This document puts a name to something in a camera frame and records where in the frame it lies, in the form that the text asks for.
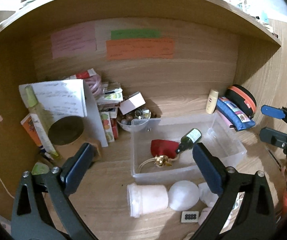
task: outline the handwritten paper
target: handwritten paper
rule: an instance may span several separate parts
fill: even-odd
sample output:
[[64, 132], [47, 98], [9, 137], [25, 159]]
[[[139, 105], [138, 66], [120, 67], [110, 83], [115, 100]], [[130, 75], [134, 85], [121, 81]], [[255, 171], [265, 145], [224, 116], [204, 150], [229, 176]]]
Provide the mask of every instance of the handwritten paper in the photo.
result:
[[28, 97], [25, 87], [31, 85], [38, 102], [53, 121], [70, 115], [87, 116], [85, 107], [84, 84], [81, 79], [49, 81], [19, 86], [21, 98], [28, 108]]
[[96, 51], [93, 22], [84, 22], [51, 34], [52, 58], [71, 57]]
[[152, 29], [126, 29], [111, 31], [112, 40], [160, 37], [160, 31]]
[[106, 41], [107, 59], [173, 58], [174, 41], [160, 39], [125, 39]]

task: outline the wooden shelf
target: wooden shelf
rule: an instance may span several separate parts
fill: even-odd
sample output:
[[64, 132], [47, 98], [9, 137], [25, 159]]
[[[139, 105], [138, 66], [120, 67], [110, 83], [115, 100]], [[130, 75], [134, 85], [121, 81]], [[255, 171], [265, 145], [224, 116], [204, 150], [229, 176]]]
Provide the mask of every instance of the wooden shelf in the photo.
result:
[[2, 39], [31, 38], [74, 23], [115, 17], [184, 20], [281, 44], [264, 26], [223, 0], [36, 0], [0, 24]]

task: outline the pink paper note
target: pink paper note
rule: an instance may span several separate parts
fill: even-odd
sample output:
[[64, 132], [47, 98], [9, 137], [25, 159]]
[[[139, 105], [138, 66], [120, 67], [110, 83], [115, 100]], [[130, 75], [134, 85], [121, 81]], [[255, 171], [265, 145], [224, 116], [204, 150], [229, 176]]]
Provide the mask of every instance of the pink paper note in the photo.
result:
[[93, 22], [84, 22], [51, 34], [52, 58], [96, 51]]

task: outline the white plastic cup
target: white plastic cup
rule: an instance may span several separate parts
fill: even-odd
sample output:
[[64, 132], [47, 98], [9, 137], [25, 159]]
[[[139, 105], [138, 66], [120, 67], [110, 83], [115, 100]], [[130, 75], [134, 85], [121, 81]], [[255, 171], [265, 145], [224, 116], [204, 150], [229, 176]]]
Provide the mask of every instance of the white plastic cup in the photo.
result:
[[127, 186], [128, 205], [130, 216], [150, 214], [168, 207], [168, 192], [164, 185], [137, 185]]

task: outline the green glass bottle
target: green glass bottle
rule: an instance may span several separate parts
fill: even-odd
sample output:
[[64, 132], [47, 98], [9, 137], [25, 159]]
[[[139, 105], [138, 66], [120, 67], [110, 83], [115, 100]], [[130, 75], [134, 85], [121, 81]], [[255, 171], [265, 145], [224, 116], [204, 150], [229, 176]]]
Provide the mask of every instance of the green glass bottle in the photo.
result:
[[181, 138], [179, 147], [176, 149], [176, 153], [179, 154], [186, 150], [192, 149], [200, 139], [201, 132], [196, 128], [191, 129], [185, 136]]

